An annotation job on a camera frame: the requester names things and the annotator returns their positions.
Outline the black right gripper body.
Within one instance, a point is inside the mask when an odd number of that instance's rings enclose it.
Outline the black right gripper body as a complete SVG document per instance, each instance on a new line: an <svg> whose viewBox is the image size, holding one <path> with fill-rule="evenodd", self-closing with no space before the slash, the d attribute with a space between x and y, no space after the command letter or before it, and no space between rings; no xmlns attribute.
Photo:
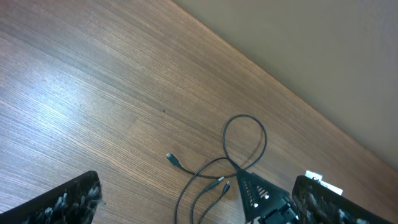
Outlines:
<svg viewBox="0 0 398 224"><path fill-rule="evenodd" d="M267 208L258 219L259 224L298 224L299 217L291 203L282 198Z"/></svg>

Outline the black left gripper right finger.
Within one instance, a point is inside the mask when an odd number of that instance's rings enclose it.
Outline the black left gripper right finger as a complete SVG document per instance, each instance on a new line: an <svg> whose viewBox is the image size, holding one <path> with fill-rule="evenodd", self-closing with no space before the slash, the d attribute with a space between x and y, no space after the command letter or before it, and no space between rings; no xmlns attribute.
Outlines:
<svg viewBox="0 0 398 224"><path fill-rule="evenodd" d="M304 175L296 178L292 199L300 224L390 224Z"/></svg>

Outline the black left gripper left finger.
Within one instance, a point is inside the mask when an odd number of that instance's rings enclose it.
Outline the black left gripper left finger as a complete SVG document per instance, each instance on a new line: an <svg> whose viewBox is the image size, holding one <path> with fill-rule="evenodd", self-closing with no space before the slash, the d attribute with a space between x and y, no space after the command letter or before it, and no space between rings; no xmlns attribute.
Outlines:
<svg viewBox="0 0 398 224"><path fill-rule="evenodd" d="M100 202L100 179L90 170L2 213L1 223L91 223Z"/></svg>

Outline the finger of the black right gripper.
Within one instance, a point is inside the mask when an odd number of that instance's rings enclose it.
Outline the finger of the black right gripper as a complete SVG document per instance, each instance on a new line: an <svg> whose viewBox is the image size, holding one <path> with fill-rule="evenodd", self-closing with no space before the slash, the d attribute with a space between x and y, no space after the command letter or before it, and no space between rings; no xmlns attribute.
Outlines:
<svg viewBox="0 0 398 224"><path fill-rule="evenodd" d="M289 202L288 191L272 184L255 173L237 171L239 191L247 222L265 217Z"/></svg>

